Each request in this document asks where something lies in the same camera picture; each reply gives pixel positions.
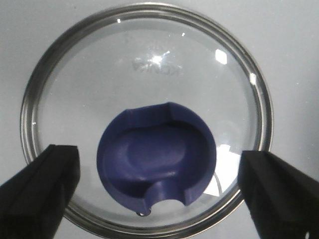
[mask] white background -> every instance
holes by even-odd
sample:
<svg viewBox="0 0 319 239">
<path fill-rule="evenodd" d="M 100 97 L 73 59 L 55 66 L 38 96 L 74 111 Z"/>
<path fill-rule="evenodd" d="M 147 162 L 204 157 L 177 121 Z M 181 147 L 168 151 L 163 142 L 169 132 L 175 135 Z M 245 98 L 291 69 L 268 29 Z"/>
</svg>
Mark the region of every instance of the white background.
<svg viewBox="0 0 319 239">
<path fill-rule="evenodd" d="M 0 184 L 25 166 L 19 113 L 28 78 L 50 44 L 97 11 L 137 1 L 0 1 Z M 251 52 L 274 108 L 271 151 L 319 180 L 319 1 L 167 0 L 227 28 Z M 242 204 L 197 239 L 257 239 Z M 94 239 L 67 220 L 56 239 Z"/>
</svg>

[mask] metal rim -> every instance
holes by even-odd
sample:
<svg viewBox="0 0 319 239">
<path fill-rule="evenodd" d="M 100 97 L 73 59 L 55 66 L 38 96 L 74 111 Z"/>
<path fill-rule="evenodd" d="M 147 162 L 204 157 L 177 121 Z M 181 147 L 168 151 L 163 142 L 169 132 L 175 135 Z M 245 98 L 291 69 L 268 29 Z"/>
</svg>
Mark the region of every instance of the metal rim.
<svg viewBox="0 0 319 239">
<path fill-rule="evenodd" d="M 258 66 L 247 50 L 223 27 L 200 14 L 170 4 L 147 2 L 113 8 L 89 16 L 68 29 L 44 53 L 29 79 L 21 107 L 21 143 L 27 163 L 40 154 L 37 125 L 33 122 L 37 118 L 37 108 L 46 80 L 63 55 L 79 40 L 101 27 L 114 23 L 117 18 L 124 20 L 145 17 L 169 19 L 195 27 L 226 47 L 240 63 L 247 78 L 250 73 L 257 76 L 259 80 L 251 85 L 257 105 L 259 126 L 254 149 L 270 149 L 273 130 L 270 96 Z M 82 229 L 104 238 L 177 239 L 194 236 L 214 226 L 233 212 L 241 202 L 242 197 L 236 184 L 216 205 L 197 217 L 182 223 L 153 228 L 116 224 L 94 216 L 72 201 L 66 209 L 65 217 Z"/>
</svg>

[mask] transparent glass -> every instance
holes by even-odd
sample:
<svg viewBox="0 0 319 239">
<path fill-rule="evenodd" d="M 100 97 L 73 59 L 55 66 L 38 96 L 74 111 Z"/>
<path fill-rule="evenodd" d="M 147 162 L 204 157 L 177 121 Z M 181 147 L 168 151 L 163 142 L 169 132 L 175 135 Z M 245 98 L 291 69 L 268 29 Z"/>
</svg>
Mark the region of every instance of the transparent glass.
<svg viewBox="0 0 319 239">
<path fill-rule="evenodd" d="M 117 18 L 84 37 L 58 62 L 33 124 L 40 150 L 52 143 L 78 146 L 81 179 L 73 202 L 79 207 L 121 225 L 166 226 L 205 212 L 234 185 L 240 154 L 253 149 L 257 137 L 254 80 L 222 44 L 196 28 L 167 19 Z M 139 217 L 104 189 L 97 146 L 123 110 L 166 102 L 188 107 L 210 128 L 217 146 L 215 176 L 190 206 L 167 200 Z"/>
</svg>

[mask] circular glass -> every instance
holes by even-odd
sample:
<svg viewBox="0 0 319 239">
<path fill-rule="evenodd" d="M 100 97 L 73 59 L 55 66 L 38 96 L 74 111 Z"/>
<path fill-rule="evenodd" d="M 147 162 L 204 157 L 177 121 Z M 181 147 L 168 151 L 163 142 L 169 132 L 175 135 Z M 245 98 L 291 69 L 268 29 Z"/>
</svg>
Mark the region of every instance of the circular glass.
<svg viewBox="0 0 319 239">
<path fill-rule="evenodd" d="M 104 189 L 97 147 L 123 110 L 166 102 L 206 122 L 216 170 L 190 206 L 162 201 L 140 217 Z M 246 50 L 211 20 L 165 4 L 103 11 L 69 29 L 36 66 L 21 111 L 27 162 L 49 144 L 78 146 L 81 179 L 66 217 L 108 238 L 184 238 L 218 223 L 241 202 L 241 152 L 269 149 L 271 133 L 269 95 Z"/>
</svg>

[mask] blue plastic insert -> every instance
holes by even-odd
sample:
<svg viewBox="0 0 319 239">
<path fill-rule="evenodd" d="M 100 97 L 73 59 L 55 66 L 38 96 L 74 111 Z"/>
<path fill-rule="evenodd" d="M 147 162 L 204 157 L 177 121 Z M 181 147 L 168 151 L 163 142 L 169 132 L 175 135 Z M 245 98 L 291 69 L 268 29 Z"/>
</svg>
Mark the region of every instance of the blue plastic insert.
<svg viewBox="0 0 319 239">
<path fill-rule="evenodd" d="M 97 168 L 109 194 L 144 215 L 153 204 L 194 202 L 216 165 L 214 138 L 193 111 L 175 103 L 120 113 L 99 143 Z"/>
</svg>

